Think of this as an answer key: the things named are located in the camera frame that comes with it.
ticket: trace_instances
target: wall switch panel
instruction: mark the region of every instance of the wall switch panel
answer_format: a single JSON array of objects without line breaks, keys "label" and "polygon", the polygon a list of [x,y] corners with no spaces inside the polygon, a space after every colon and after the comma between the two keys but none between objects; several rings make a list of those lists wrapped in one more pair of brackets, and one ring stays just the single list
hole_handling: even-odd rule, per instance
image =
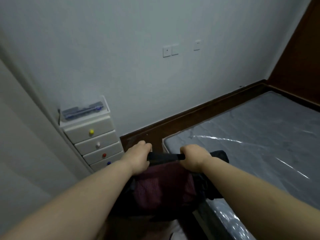
[{"label": "wall switch panel", "polygon": [[163,57],[171,56],[172,47],[170,45],[163,47]]},{"label": "wall switch panel", "polygon": [[179,54],[179,44],[173,44],[172,45],[172,53],[171,54],[173,56]]},{"label": "wall switch panel", "polygon": [[201,49],[201,40],[196,40],[196,41],[194,42],[193,50],[194,50],[194,51],[198,51],[198,50],[200,50],[200,49]]}]

